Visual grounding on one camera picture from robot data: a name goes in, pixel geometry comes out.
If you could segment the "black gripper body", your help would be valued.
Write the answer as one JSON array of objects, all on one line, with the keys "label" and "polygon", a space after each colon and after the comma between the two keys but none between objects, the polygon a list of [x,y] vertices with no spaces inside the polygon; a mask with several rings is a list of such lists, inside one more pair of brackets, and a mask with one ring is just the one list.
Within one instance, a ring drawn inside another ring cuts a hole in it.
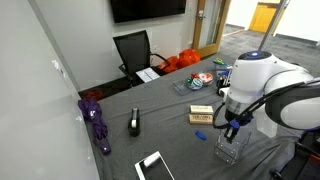
[{"label": "black gripper body", "polygon": [[252,115],[234,118],[227,124],[227,130],[224,134],[224,137],[226,138],[227,135],[232,135],[234,138],[237,135],[237,132],[240,129],[240,127],[249,124],[252,119]]}]

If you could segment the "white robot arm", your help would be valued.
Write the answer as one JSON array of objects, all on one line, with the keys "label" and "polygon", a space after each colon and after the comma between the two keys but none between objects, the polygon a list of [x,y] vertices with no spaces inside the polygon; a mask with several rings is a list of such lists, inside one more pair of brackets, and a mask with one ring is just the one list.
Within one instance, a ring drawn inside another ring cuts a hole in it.
[{"label": "white robot arm", "polygon": [[228,140],[253,119],[269,137],[278,126],[297,130],[320,126],[319,79],[270,52],[241,54],[232,67],[229,85],[220,92],[226,106]]}]

